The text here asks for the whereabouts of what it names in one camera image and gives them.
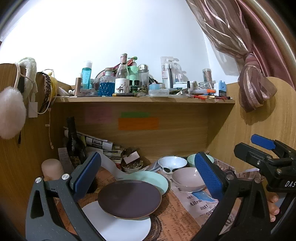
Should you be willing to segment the person's right hand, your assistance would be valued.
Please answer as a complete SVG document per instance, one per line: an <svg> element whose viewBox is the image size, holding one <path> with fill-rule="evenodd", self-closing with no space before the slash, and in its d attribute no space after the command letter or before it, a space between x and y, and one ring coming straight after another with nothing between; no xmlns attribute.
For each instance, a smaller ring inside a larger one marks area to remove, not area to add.
<svg viewBox="0 0 296 241"><path fill-rule="evenodd" d="M267 196L267 204L271 222L275 221L276 215L278 215L280 212L280 209L276 205L276 202L278 202L278 200L279 196L276 193L269 193Z"/></svg>

